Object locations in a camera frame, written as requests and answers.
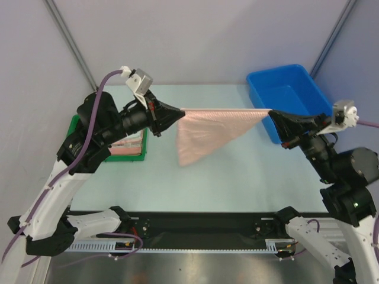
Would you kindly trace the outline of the pink cartoon face towel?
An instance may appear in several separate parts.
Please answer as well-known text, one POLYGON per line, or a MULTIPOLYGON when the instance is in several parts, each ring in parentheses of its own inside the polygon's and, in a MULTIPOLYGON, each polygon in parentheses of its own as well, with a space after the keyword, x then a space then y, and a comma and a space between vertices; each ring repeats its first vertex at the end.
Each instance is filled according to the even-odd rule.
POLYGON ((112 143, 112 156, 138 156, 142 153, 143 130, 112 143))

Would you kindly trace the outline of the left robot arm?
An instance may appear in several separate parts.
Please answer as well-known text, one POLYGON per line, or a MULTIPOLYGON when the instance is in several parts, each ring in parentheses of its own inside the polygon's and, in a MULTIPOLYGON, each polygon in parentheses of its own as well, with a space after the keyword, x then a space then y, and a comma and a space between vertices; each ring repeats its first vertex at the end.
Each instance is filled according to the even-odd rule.
POLYGON ((60 146, 51 176, 39 196, 26 213, 8 220, 14 236, 4 255, 19 240, 25 242, 23 250, 27 255, 57 256, 80 238, 108 233, 127 235, 130 217, 121 207, 74 216, 68 215, 69 203, 110 157, 113 143, 147 128, 159 137, 185 116, 183 110, 159 101, 151 91, 119 111, 111 94, 98 90, 85 98, 77 113, 79 127, 60 146))

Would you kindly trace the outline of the pale pink towel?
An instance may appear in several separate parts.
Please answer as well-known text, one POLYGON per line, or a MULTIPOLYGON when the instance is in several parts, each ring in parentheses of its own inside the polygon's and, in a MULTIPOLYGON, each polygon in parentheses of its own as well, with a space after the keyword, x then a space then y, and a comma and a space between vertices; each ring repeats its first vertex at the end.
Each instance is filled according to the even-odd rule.
POLYGON ((188 166, 244 135, 269 115, 269 109, 190 109, 177 123, 180 166, 188 166))

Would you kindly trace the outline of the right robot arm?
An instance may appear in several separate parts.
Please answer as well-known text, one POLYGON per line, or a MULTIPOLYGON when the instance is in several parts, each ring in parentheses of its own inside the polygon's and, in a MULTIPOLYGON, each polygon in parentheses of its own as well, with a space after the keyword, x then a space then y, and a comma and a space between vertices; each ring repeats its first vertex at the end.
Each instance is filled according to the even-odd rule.
POLYGON ((367 189, 378 180, 378 155, 365 147, 337 153, 325 136, 356 126, 356 109, 334 111, 331 116, 302 116, 273 109, 268 114, 282 147, 299 147, 327 186, 320 190, 322 201, 349 252, 341 252, 311 229, 291 206, 275 213, 274 234, 299 241, 332 271, 333 283, 378 283, 378 212, 367 189))

